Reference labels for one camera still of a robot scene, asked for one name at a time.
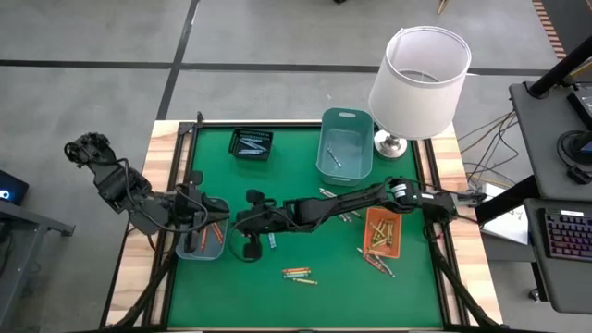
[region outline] orange box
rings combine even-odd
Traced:
[[[372,226],[378,228],[381,221],[392,221],[392,245],[377,245],[372,247],[372,238],[377,232]],[[383,232],[388,235],[388,226]],[[376,254],[388,258],[399,258],[401,254],[401,215],[388,209],[370,207],[366,210],[366,224],[364,227],[364,253]]]

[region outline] lamp base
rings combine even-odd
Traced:
[[[393,161],[405,154],[407,140],[396,138],[385,130],[379,130],[374,136],[374,148],[379,158]]]

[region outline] gray floor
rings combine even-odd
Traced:
[[[172,61],[189,0],[3,0],[0,59]],[[548,68],[556,58],[530,0],[203,0],[185,62],[377,65],[399,28],[439,25],[470,44],[474,68]],[[98,326],[125,227],[96,195],[92,175],[63,156],[85,131],[106,134],[142,168],[168,70],[0,68],[0,168],[31,184],[26,206],[75,224],[50,235],[17,322],[42,332]],[[366,109],[372,74],[188,71],[179,74],[167,118],[319,118],[332,106]],[[454,119],[459,136],[511,110],[507,86],[524,77],[467,78]],[[477,136],[461,141],[467,147]],[[530,174],[520,129],[505,138],[520,157],[499,171]],[[477,162],[487,142],[463,155]],[[500,147],[490,162],[509,151]],[[495,175],[484,177],[499,181]],[[533,304],[528,265],[491,263],[506,324],[582,332],[592,318]]]

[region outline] table lamp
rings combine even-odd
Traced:
[[[467,43],[445,29],[401,29],[390,39],[368,101],[380,128],[374,138],[379,157],[399,158],[407,140],[449,126],[470,63]]]

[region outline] teal plastic bin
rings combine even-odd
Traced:
[[[316,158],[321,180],[332,185],[360,184],[372,171],[373,138],[374,120],[364,111],[325,111]]]

